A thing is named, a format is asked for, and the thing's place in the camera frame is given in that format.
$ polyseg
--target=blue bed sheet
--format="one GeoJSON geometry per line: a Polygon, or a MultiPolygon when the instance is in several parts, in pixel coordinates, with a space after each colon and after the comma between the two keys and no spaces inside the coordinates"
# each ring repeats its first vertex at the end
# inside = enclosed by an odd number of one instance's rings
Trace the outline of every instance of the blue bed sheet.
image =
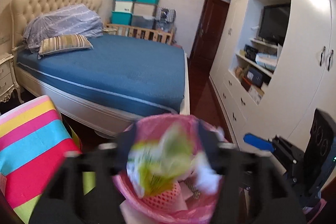
{"type": "Polygon", "coordinates": [[[19,53],[18,66],[85,100],[141,116],[179,113],[184,98],[184,51],[132,37],[90,38],[93,50],[37,59],[19,53]]]}

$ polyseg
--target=beige storage box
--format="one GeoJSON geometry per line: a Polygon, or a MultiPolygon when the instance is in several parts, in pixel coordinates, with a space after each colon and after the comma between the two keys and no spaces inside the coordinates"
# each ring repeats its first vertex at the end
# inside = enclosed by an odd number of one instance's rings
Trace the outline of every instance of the beige storage box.
{"type": "Polygon", "coordinates": [[[132,13],[133,7],[134,7],[134,2],[132,1],[116,1],[114,11],[132,13]]]}
{"type": "Polygon", "coordinates": [[[155,4],[145,4],[145,3],[135,3],[133,9],[133,15],[135,16],[155,16],[157,5],[155,4]]]}

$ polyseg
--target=headboard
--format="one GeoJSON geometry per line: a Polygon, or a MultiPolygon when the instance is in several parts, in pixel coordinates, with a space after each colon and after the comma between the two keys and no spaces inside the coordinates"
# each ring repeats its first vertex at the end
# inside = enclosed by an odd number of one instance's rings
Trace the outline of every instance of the headboard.
{"type": "Polygon", "coordinates": [[[90,10],[98,12],[102,0],[11,0],[12,52],[23,46],[23,33],[28,23],[34,18],[65,6],[81,3],[85,4],[90,10]]]}

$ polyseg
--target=black monitor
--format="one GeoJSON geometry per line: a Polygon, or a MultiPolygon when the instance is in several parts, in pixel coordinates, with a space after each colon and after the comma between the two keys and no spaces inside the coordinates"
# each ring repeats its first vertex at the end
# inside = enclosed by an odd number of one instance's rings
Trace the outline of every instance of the black monitor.
{"type": "Polygon", "coordinates": [[[290,4],[265,6],[259,29],[259,37],[268,42],[283,46],[287,33],[290,9],[290,4]]]}

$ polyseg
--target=brown wooden door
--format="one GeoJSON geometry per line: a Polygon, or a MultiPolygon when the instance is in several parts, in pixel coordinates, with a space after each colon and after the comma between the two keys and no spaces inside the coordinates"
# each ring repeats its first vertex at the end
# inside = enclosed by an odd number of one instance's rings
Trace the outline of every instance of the brown wooden door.
{"type": "Polygon", "coordinates": [[[229,3],[222,0],[205,0],[196,33],[191,63],[210,69],[221,40],[229,3]]]}

